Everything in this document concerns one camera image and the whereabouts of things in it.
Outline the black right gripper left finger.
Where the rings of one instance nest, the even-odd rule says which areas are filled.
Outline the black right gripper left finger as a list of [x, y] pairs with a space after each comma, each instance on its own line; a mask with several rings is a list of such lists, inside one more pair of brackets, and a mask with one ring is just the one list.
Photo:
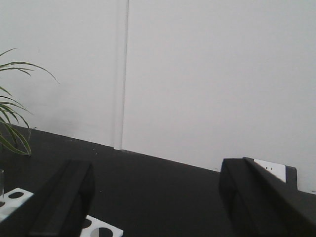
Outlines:
[[91, 162], [67, 160], [0, 224], [2, 237], [78, 237], [95, 192]]

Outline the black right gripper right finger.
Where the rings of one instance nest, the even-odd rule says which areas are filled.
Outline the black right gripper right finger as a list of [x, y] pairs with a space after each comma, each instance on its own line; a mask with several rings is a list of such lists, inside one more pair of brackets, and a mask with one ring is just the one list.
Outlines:
[[316, 197], [251, 158], [222, 162], [219, 193], [237, 237], [314, 237]]

